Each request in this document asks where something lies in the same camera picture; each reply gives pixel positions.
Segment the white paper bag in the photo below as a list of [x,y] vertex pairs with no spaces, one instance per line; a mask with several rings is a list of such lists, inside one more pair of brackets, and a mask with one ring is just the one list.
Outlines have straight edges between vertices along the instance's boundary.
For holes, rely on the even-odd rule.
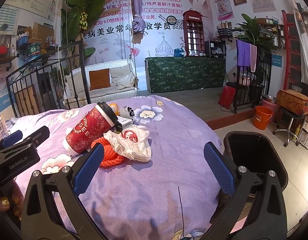
[[145,126],[133,125],[124,129],[120,134],[109,130],[104,133],[104,138],[109,141],[115,152],[130,160],[148,162],[152,151],[148,144],[150,132]]

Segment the wooden floor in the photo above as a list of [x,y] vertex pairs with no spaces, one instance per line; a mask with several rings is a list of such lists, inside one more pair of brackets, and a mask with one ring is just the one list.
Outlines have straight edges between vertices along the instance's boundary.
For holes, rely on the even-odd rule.
[[[205,88],[185,91],[174,91],[166,93],[151,94],[148,90],[138,91],[138,96],[159,95],[176,101],[183,106],[186,106],[203,121],[210,121],[213,119],[233,115],[232,112],[227,112],[233,109],[226,109],[218,104],[218,100],[222,93],[221,88]],[[249,106],[243,106],[238,109],[238,113],[251,109]]]

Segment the orange yarn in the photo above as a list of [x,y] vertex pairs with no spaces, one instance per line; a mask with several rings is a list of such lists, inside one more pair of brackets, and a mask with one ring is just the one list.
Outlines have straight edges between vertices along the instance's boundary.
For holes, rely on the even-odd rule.
[[104,137],[98,138],[93,141],[91,147],[93,148],[96,143],[100,143],[104,147],[104,159],[100,166],[113,166],[120,164],[124,160],[125,157],[115,152],[109,141],[107,141]]

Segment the purple bedsheet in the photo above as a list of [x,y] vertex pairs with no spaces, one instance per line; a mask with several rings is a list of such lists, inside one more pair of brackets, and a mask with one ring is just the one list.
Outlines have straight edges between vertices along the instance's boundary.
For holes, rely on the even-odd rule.
[[[126,159],[121,165],[98,169],[86,193],[80,195],[88,213],[109,239],[179,240],[205,232],[217,207],[220,186],[203,148],[208,141],[220,148],[218,136],[189,109],[166,98],[114,102],[135,109],[136,124],[148,128],[152,159],[147,163]],[[38,147],[40,162],[16,179],[24,194],[33,171],[57,172],[77,159],[68,156],[62,141],[66,129],[75,127],[94,106],[51,110],[16,122],[12,132],[21,130],[23,138],[43,125],[50,130],[49,139]],[[66,227],[74,230],[55,195]]]

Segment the dome drawing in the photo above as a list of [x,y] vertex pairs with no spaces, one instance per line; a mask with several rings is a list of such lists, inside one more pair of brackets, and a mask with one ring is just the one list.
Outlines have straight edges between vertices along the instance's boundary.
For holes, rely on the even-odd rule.
[[156,47],[155,49],[155,56],[156,57],[173,57],[174,56],[174,50],[173,48],[166,42],[163,34],[163,41]]

